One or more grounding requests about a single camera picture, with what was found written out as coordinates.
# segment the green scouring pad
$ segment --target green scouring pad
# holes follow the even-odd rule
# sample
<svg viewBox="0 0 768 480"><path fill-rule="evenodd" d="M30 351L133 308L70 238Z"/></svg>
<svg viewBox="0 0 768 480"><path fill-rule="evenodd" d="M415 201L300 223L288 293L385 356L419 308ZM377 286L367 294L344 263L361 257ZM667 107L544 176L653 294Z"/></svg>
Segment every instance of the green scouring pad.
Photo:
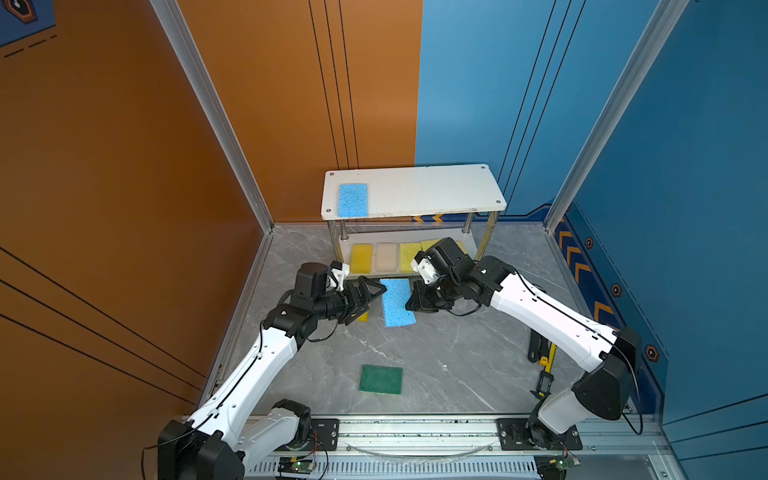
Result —
<svg viewBox="0 0 768 480"><path fill-rule="evenodd" d="M393 366L363 365L360 391L400 395L402 369Z"/></svg>

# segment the yellow arrow marking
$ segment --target yellow arrow marking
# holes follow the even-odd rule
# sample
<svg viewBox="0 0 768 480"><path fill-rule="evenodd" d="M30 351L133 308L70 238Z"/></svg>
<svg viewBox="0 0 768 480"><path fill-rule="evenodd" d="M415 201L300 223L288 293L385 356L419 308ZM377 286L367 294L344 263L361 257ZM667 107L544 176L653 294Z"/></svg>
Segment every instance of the yellow arrow marking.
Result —
<svg viewBox="0 0 768 480"><path fill-rule="evenodd" d="M608 312L611 315L614 314L614 311L608 305L603 305L600 302L595 302L594 303L594 321L595 322L600 322L600 320L598 320L598 316L600 315L600 310L603 310L604 312Z"/></svg>
<svg viewBox="0 0 768 480"><path fill-rule="evenodd" d="M579 263L579 262L577 262L577 263L576 263L576 272L575 272L575 274L574 274L574 275L576 276L576 283L578 283L578 273L579 273L581 270L586 270L586 271L588 271L588 272L591 272L591 271L592 271L592 269L591 269L591 268L590 268L588 265L584 265L583 263Z"/></svg>
<svg viewBox="0 0 768 480"><path fill-rule="evenodd" d="M581 250L576 247L568 247L566 250L568 251L566 262L568 263L568 266L571 266L571 253L581 253Z"/></svg>
<svg viewBox="0 0 768 480"><path fill-rule="evenodd" d="M563 237L573 237L573 235L571 235L571 232L560 232L560 250L563 250Z"/></svg>

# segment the lower shelf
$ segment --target lower shelf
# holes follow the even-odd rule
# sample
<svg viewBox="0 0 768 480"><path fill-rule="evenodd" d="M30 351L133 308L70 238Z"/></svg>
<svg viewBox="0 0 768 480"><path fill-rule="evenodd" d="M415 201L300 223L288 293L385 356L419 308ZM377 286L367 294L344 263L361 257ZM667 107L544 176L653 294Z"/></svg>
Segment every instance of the lower shelf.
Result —
<svg viewBox="0 0 768 480"><path fill-rule="evenodd" d="M379 272L376 270L376 244L378 243L414 243L422 242L424 240L435 240L450 237L456 241L461 242L464 246L467 254L475 258L478 248L475 245L475 238L471 233L463 233L460 228L430 228L419 230L395 230L391 232L367 232L367 233L350 233L349 239L341 240L341 252L344 256L344 263L349 263L352 259L352 247L355 244L370 243L373 245L373 256L371 259L371 272L370 273L351 273L350 278L355 278L358 275L365 275L373 278L386 278L388 276L409 276L418 275L417 272Z"/></svg>

